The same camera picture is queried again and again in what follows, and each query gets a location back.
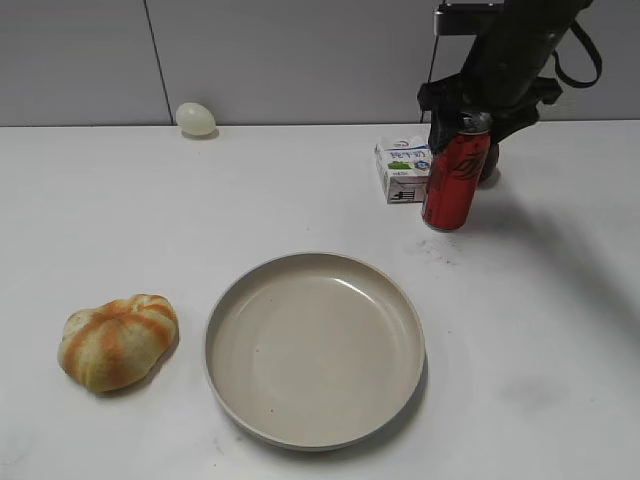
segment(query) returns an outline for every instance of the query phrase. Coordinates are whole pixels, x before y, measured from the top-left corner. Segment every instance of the white table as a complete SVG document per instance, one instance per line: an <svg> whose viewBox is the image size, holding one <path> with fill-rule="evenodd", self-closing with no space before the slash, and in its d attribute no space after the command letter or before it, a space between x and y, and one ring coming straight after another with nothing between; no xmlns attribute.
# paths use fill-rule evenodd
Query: white table
<svg viewBox="0 0 640 480"><path fill-rule="evenodd" d="M371 160L425 130L0 130L0 479L640 478L640 122L515 135L454 234L385 205ZM234 279L315 250L406 290L430 377L395 435L308 456L227 420L201 348ZM181 343L146 387L95 397L57 364L63 324L138 292L171 300Z"/></svg>

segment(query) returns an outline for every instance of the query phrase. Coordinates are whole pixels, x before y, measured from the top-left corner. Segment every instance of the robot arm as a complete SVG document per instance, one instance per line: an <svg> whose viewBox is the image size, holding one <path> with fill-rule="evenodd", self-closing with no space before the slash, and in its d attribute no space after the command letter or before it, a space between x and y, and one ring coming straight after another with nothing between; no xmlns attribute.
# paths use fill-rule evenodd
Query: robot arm
<svg viewBox="0 0 640 480"><path fill-rule="evenodd" d="M553 104L562 94L556 79L538 74L569 28L577 35L584 34L575 19L591 3L592 0L505 0L502 5L441 5L436 12L437 34L475 34L477 38L459 74L424 84L418 94L422 111L432 112L429 145L434 154L444 150L455 137L459 127L455 118L462 110L491 114L494 145L536 123L537 104ZM595 47L589 46L599 76L602 61ZM566 81L558 65L556 71ZM593 83L572 85L584 87Z"/></svg>

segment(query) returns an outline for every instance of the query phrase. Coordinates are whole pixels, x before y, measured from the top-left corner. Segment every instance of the plate rim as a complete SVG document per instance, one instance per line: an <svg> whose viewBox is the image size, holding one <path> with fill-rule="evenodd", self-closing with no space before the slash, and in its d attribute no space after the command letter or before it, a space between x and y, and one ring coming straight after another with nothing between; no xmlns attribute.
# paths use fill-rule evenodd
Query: plate rim
<svg viewBox="0 0 640 480"><path fill-rule="evenodd" d="M251 424L249 424L248 422L246 422L245 420L240 418L233 411L233 409L227 404L227 402L224 401L224 399L222 398L220 392L216 388L215 382L213 380L213 374L210 373L209 367L207 365L207 343L208 343L207 339L208 339L209 330L212 327L213 314L217 310L217 308L220 305L220 303L222 302L222 300L231 291L231 289L234 288L241 280L243 280L247 276L251 275L253 272L255 272L255 271L257 271L257 270L259 270L259 269L261 269L263 267L266 267L269 264L272 264L272 263L275 263L275 262L278 262L278 261L282 261L282 260L285 260L285 259L288 259L288 258L303 257L303 256L307 256L307 255L314 255L314 256L326 255L326 256L330 256L330 257L338 257L338 258L341 258L343 260L348 260L348 261L360 264L360 265L370 269L371 271L375 272L376 274L380 275L382 278L384 278L387 282L389 282L396 289L396 291L402 297L403 301L409 307L409 310L411 311L411 314L412 314L411 315L412 320L414 321L415 325L417 326L420 339L422 340L421 342L419 342L419 352L418 352L419 357L422 358L422 362L420 362L420 367L417 368L416 371L414 372L415 378L413 379L413 382L412 382L413 383L413 388L409 392L407 398L404 399L404 401L402 403L402 407L400 407L390 418L388 418L387 420L383 421L380 425L374 427L371 431L367 432L366 434L361 435L361 436L359 436L357 438L353 438L353 439L350 439L350 440L345 440L344 442L336 443L336 444L300 445L300 444L290 443L290 442L287 442L287 441L283 441L282 439L279 439L277 437L274 437L273 435L270 435L270 434L268 434L266 432L261 431L260 429L258 429L256 427L252 426ZM297 451L321 452L321 451L327 451L327 450L336 450L336 449L339 449L339 448L347 447L349 445L353 445L355 443L358 443L358 442L360 442L362 440L365 440L365 439L371 437L376 432L378 432L381 428L383 428L385 425L389 424L394 418L396 418L396 416L400 412L402 412L404 410L404 408L407 406L407 404L409 403L409 401L411 400L411 398L415 394L416 389L420 385L420 381L421 381L421 378L423 376L424 371L428 370L426 342L425 342L425 337L424 337L424 331L423 331L423 328L422 328L422 322L420 321L420 316L418 315L418 312L416 311L415 307L413 306L413 303L411 302L411 300L409 299L407 294L404 292L404 290L400 287L400 285L398 283L396 283L391 277L389 277L389 275L384 273L382 270L378 269L377 267L374 267L373 265L371 265L371 264L369 264L367 262L364 262L364 261L359 260L357 258L351 257L349 255L344 255L344 254L340 254L340 253L333 253L333 252L325 252L325 251L303 251L303 252L280 255L278 257L274 257L274 258L272 258L270 260L262 262L259 265L256 265L255 267L246 270L243 274L238 276L222 292L222 294L216 300L213 308L209 312L208 319L207 319L207 322L206 322L206 325L205 325L205 328L204 328L204 335L203 335L203 340L202 340L202 344L201 345L202 345L202 347L201 347L202 350L201 351L202 351L203 367L204 367L204 371L205 371L205 376L207 377L207 383L209 384L209 387L213 391L213 394L214 394L216 400L218 401L218 403L220 404L220 406L222 407L224 412L236 423L236 425L238 425L239 427L241 427L243 430L245 430L246 432L250 433L254 437L256 437L256 438L258 438L258 439L260 439L260 440L262 440L262 441L264 441L264 442L266 442L266 443L268 443L270 445L274 445L274 446L277 446L277 447L282 447L282 448L285 448L285 449L288 449L288 450L297 450Z"/></svg>

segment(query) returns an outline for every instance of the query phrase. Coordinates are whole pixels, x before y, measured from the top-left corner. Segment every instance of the can lid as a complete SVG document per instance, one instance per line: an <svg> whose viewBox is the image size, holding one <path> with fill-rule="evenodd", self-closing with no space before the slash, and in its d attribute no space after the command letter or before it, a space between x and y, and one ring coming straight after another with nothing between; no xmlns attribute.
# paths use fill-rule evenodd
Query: can lid
<svg viewBox="0 0 640 480"><path fill-rule="evenodd" d="M486 112L461 112L461 133L481 134L491 129L491 115Z"/></svg>

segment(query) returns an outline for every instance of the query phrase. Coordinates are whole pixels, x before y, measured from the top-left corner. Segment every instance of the bread roll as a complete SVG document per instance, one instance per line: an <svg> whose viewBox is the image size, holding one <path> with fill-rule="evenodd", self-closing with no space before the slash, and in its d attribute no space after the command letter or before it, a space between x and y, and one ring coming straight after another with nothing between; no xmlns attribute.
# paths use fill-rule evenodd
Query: bread roll
<svg viewBox="0 0 640 480"><path fill-rule="evenodd" d="M92 392L126 387L143 378L178 333L166 298L134 295L69 317L58 362Z"/></svg>

